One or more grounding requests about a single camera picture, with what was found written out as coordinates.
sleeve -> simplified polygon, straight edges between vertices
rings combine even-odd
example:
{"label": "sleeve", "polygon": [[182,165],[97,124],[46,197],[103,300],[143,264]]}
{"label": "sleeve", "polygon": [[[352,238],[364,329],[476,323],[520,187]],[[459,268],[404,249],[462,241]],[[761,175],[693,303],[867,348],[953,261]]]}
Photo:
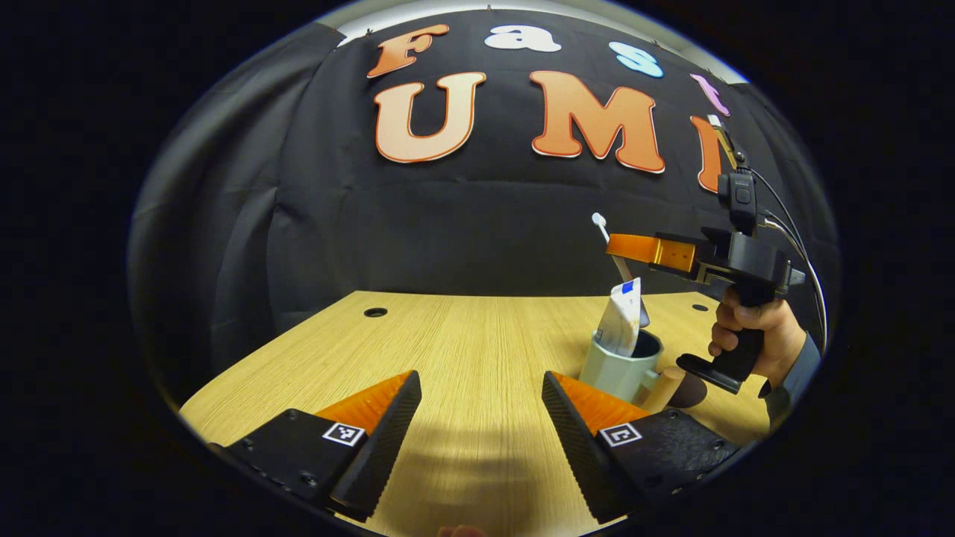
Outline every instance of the sleeve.
{"label": "sleeve", "polygon": [[790,410],[802,398],[806,386],[812,379],[819,366],[821,356],[816,342],[806,333],[806,343],[803,344],[793,369],[786,375],[782,384],[775,388],[767,380],[759,392],[759,398],[766,400],[766,410],[770,415],[770,430],[775,430],[783,420],[789,416]]}

screw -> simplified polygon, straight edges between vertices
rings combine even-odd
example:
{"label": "screw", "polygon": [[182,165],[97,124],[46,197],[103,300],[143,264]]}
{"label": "screw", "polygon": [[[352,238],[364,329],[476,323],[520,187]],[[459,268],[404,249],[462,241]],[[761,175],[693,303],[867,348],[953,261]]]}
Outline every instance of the screw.
{"label": "screw", "polygon": [[300,475],[302,483],[305,483],[312,488],[318,486],[318,480],[315,479],[315,476],[309,474],[308,472],[302,472]]}

orange letter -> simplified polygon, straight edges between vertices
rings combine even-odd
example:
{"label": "orange letter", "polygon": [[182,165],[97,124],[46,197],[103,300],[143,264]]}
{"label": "orange letter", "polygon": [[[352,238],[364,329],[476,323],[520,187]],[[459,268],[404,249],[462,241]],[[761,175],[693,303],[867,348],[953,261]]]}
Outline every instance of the orange letter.
{"label": "orange letter", "polygon": [[431,136],[412,134],[412,104],[424,84],[402,84],[374,96],[378,104],[374,131],[378,153],[395,162],[433,161],[464,145],[475,122],[476,87],[486,78],[484,73],[458,73],[438,79],[437,87],[447,90],[448,96],[444,126]]}
{"label": "orange letter", "polygon": [[378,48],[381,49],[381,57],[378,59],[378,65],[368,71],[368,78],[375,78],[378,75],[390,73],[408,67],[414,63],[414,57],[408,57],[408,51],[416,53],[424,52],[431,46],[432,34],[442,35],[449,30],[446,24],[435,24],[428,28],[408,32],[398,37],[393,37],[387,41],[382,41]]}
{"label": "orange letter", "polygon": [[710,122],[703,118],[690,116],[690,121],[692,121],[693,126],[696,127],[696,132],[700,135],[700,151],[703,153],[703,168],[700,169],[700,173],[696,178],[699,180],[700,186],[710,192],[718,193],[719,189],[717,187],[718,182],[716,177],[719,175],[721,166],[719,161],[719,140],[716,138],[716,131],[713,130],[713,126],[710,125]]}
{"label": "orange letter", "polygon": [[617,161],[629,168],[661,173],[665,164],[657,151],[652,110],[648,95],[630,88],[617,88],[606,106],[587,90],[578,78],[556,71],[535,71],[531,80],[543,88],[543,134],[531,143],[534,150],[552,157],[577,157],[583,147],[571,134],[577,123],[591,153],[603,159],[623,131],[624,143]]}

black backdrop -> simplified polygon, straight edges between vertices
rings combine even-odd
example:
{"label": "black backdrop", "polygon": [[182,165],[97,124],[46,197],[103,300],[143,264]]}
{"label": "black backdrop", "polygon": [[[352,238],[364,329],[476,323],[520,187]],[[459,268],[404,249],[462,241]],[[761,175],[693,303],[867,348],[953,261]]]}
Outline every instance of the black backdrop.
{"label": "black backdrop", "polygon": [[[380,42],[434,24],[451,30],[414,64],[366,78]],[[562,49],[484,44],[492,28],[512,24],[544,28]],[[590,222],[594,211],[611,232],[702,237],[701,226],[730,228],[716,196],[697,182],[700,142],[690,116],[718,113],[691,74],[719,91],[731,115],[718,116],[733,142],[792,212],[829,297],[830,324],[837,320],[839,252],[822,178],[754,86],[728,86],[652,43],[551,13],[446,13],[334,48],[343,37],[311,23],[232,71],[174,129],[143,186],[130,239],[132,306],[143,348],[177,402],[352,290],[607,294],[619,275]],[[626,68],[611,41],[648,51],[664,75]],[[575,159],[537,154],[531,140],[543,126],[543,93],[529,75],[538,70],[575,75],[601,103],[620,86],[650,95],[666,171],[626,168],[612,155],[601,161],[587,148]],[[435,82],[466,71],[487,80],[461,148],[412,164],[378,154],[377,93],[422,82],[412,129],[433,133],[445,119]],[[583,142],[576,125],[574,132]],[[757,199],[783,215],[765,186]],[[760,236],[806,270],[781,235]],[[630,268],[647,293],[697,289]],[[701,290],[718,297],[722,288]],[[794,288],[790,302],[821,344],[812,286]]]}
{"label": "black backdrop", "polygon": [[[835,4],[733,7],[650,0],[640,9],[726,58],[806,137],[837,209],[845,313],[780,430],[639,529],[944,534],[950,450],[940,424],[950,413],[933,403],[949,353],[926,320],[941,318],[933,305],[944,305],[937,278],[947,268],[900,251],[938,251],[947,231],[932,217],[950,199],[937,181],[944,106],[930,100],[944,86],[924,52],[939,50],[948,28],[911,5],[854,6],[851,17]],[[225,468],[159,396],[133,338],[124,224],[187,108],[323,10],[281,0],[232,11],[12,7],[10,534],[331,532],[330,521]],[[17,352],[21,340],[29,346]]]}

table surface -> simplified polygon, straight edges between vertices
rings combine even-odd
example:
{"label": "table surface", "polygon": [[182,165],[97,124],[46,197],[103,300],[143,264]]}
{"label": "table surface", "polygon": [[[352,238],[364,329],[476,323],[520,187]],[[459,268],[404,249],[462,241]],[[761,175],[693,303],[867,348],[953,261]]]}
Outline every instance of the table surface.
{"label": "table surface", "polygon": [[[647,331],[664,346],[657,371],[682,353],[710,359],[716,301],[685,292],[644,302]],[[489,535],[581,535],[606,525],[587,510],[541,384],[548,370],[580,374],[606,303],[356,291],[217,376],[180,415],[207,441],[228,445],[287,408],[318,412],[415,369],[421,403],[374,516],[360,526],[394,536],[458,524]],[[388,313],[367,317],[369,308]],[[708,386],[684,410],[737,445],[762,439],[763,381],[750,376],[736,396]]]}

